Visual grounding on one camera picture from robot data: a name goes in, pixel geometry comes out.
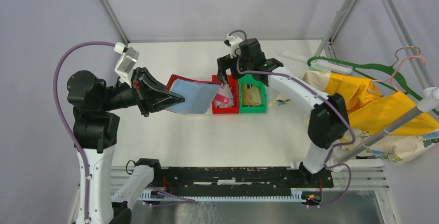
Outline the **red leather card holder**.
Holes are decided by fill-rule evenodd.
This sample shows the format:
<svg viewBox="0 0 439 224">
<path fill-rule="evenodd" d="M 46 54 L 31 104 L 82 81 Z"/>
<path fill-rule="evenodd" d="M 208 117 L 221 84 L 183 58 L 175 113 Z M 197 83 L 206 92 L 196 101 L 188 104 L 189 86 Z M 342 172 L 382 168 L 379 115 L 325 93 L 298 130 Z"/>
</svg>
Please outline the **red leather card holder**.
<svg viewBox="0 0 439 224">
<path fill-rule="evenodd" d="M 211 104 L 227 108 L 234 106 L 231 88 L 221 82 L 202 81 L 171 75 L 166 89 L 184 98 L 166 110 L 177 114 L 205 114 Z"/>
</svg>

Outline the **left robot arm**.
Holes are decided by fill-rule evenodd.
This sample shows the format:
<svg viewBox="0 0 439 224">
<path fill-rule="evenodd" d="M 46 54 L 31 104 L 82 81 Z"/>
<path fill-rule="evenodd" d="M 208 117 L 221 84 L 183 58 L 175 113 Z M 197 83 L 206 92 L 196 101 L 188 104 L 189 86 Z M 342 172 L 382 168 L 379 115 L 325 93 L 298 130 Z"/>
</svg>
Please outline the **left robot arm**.
<svg viewBox="0 0 439 224">
<path fill-rule="evenodd" d="M 144 189 L 162 182 L 158 159 L 140 158 L 124 185 L 111 194 L 112 160 L 120 118 L 115 110 L 137 106 L 149 116 L 184 102 L 158 82 L 146 68 L 134 70 L 132 83 L 108 86 L 93 73 L 81 70 L 67 82 L 67 100 L 73 107 L 72 134 L 80 161 L 80 203 L 76 223 L 130 223 Z"/>
</svg>

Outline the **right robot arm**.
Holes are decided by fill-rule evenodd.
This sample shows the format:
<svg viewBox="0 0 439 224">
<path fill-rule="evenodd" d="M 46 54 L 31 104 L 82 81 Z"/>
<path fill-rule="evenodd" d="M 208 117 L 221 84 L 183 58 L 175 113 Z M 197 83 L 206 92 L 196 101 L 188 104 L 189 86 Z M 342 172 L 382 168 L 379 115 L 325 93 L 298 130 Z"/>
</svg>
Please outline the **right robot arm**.
<svg viewBox="0 0 439 224">
<path fill-rule="evenodd" d="M 249 75 L 266 87 L 285 94 L 308 114 L 311 145 L 298 169 L 300 183 L 306 187 L 314 186 L 336 142 L 351 131 L 344 98 L 338 93 L 330 95 L 310 86 L 277 59 L 267 59 L 255 38 L 227 35 L 224 44 L 230 52 L 217 59 L 217 80 L 228 83 L 227 70 L 235 80 Z"/>
</svg>

